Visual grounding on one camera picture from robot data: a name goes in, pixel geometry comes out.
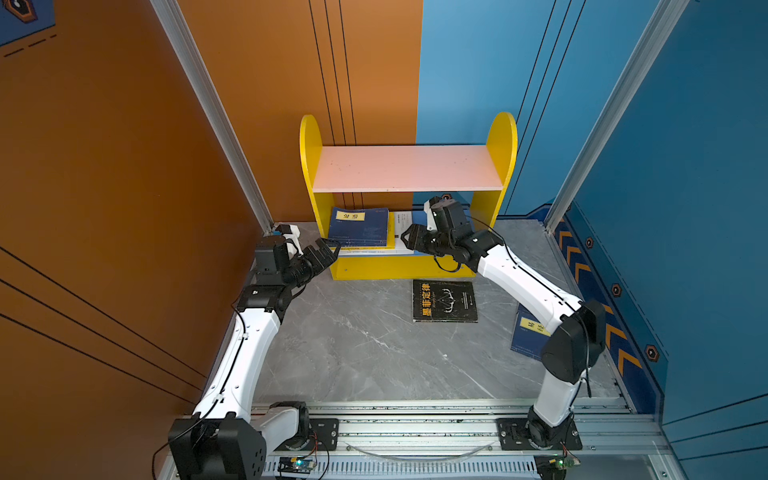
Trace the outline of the white La Dame book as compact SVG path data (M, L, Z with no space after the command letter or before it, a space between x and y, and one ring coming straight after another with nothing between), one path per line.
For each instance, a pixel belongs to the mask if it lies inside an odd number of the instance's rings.
M334 208L328 238L341 245L342 256L413 255L403 235L417 224L426 224L424 212Z

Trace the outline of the black book orange title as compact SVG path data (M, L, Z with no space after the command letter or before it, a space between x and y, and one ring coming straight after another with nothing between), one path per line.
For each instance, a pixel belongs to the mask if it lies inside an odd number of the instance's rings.
M477 323L478 311L471 282L414 280L415 322Z

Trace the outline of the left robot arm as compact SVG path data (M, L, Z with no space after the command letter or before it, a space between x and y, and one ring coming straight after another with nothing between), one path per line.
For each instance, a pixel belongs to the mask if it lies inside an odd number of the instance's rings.
M174 421L167 446L182 479L258 479L284 445L314 447L303 401L272 404L252 417L252 401L269 347L290 303L338 259L341 247L320 238L302 247L289 227L261 240L249 284L236 299L234 329L207 392L191 416Z

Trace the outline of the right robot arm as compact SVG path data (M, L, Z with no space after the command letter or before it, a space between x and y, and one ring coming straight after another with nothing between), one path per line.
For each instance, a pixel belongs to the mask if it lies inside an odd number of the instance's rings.
M573 403L580 386L606 347L605 308L586 302L550 282L518 258L492 227L476 230L462 205L450 197L424 204L425 225L404 232L410 250L451 257L460 267L492 281L525 307L549 333L541 350L545 376L529 409L525 437L535 449L558 448L575 431Z

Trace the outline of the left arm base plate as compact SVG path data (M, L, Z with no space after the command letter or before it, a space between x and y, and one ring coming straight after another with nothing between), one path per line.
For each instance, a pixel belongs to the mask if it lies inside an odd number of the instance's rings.
M321 443L321 451L335 451L339 440L340 421L338 418L310 418L306 433L298 433L295 437L285 441L278 448L278 452L311 451L316 447L316 442Z

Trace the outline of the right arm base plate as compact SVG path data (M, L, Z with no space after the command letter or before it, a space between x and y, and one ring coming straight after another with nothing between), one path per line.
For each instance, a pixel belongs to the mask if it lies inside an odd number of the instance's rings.
M583 449L573 414L557 427L551 427L542 420L524 417L499 418L495 423L500 447L504 451Z

